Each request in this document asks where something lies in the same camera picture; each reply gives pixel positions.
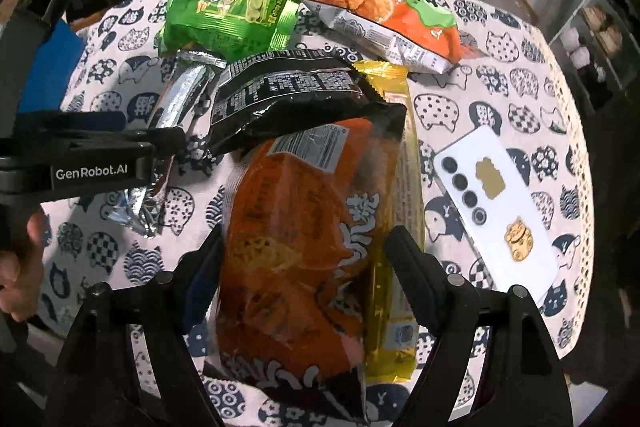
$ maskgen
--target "orange chip bag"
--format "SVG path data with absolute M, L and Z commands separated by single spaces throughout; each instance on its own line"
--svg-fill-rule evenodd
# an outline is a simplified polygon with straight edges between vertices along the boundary
M 381 102 L 365 118 L 268 140 L 234 166 L 216 316 L 231 377 L 365 419 L 362 301 L 405 111 Z
M 411 71 L 445 73 L 474 56 L 460 45 L 453 13 L 427 0 L 301 1 L 329 28 Z

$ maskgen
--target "tablecloth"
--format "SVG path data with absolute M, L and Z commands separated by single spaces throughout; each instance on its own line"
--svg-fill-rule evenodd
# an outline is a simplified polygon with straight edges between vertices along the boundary
M 492 288 L 460 218 L 434 182 L 433 157 L 444 146 L 480 125 L 499 137 L 531 191 L 561 269 L 540 311 L 560 356 L 574 347 L 582 324 L 593 260 L 593 211 L 588 156 L 570 91 L 539 30 L 477 0 L 432 0 L 452 10 L 463 41 L 488 56 L 462 60 L 451 74 L 412 74 L 420 140 L 420 171 L 425 203 L 426 250 L 448 273 L 460 273 L 474 285 Z M 173 61 L 160 59 L 154 36 L 165 16 L 166 0 L 126 0 L 110 9 L 86 35 L 86 48 L 74 71 L 62 109 L 120 110 L 130 128 L 144 128 L 159 93 L 170 79 Z M 347 38 L 327 29 L 302 7 L 290 46 L 320 48 L 347 60 L 373 58 Z M 451 105 L 436 118 L 433 101 Z M 220 222 L 228 158 L 207 151 L 207 115 L 196 122 L 184 153 L 170 177 L 162 234 L 151 239 L 105 219 L 114 194 L 84 196 L 44 204 L 47 213 L 46 272 L 40 317 L 64 335 L 84 293 L 107 280 L 114 288 L 142 284 L 160 269 L 173 269 L 181 254 L 196 250 Z M 194 328 L 187 343 L 202 370 L 209 350 L 209 329 Z M 456 409 L 474 399 L 490 332 L 478 328 Z M 132 327 L 141 385 L 157 393 L 143 332 Z M 434 338 L 422 329 L 417 367 L 423 367 Z M 398 414 L 419 371 L 406 384 L 367 389 L 370 418 L 390 422 Z M 234 425 L 313 426 L 343 423 L 284 407 L 261 391 L 239 383 L 202 377 L 222 418 Z

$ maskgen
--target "yellow wrapper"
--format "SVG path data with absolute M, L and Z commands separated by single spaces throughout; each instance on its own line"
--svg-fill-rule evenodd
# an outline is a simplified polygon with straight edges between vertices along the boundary
M 418 324 L 400 283 L 384 252 L 386 234 L 404 225 L 424 249 L 420 156 L 414 110 L 407 85 L 408 68 L 389 62 L 361 60 L 353 65 L 387 102 L 407 108 L 404 134 L 398 154 L 392 197 L 383 213 L 381 234 L 374 242 L 369 306 L 367 308 L 365 354 L 368 382 L 396 382 L 411 378 L 415 369 Z

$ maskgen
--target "camera lens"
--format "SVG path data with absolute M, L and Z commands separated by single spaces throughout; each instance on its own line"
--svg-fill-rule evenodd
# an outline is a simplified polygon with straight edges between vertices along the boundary
M 453 174 L 458 170 L 458 162 L 456 162 L 451 156 L 447 156 L 442 160 L 442 168 L 449 174 Z
M 481 227 L 486 223 L 486 210 L 478 206 L 478 208 L 475 208 L 471 213 L 471 219 L 476 223 L 476 225 L 478 225 L 478 227 Z
M 472 190 L 468 190 L 462 194 L 462 202 L 469 208 L 473 208 L 478 204 L 478 196 Z
M 468 181 L 464 174 L 456 174 L 453 176 L 453 186 L 458 190 L 465 190 L 468 187 Z

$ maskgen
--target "white phone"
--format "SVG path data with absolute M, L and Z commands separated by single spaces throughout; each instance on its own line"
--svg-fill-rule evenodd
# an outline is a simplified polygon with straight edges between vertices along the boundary
M 433 164 L 495 289 L 519 284 L 539 302 L 558 261 L 531 193 L 494 131 L 480 126 L 436 154 Z

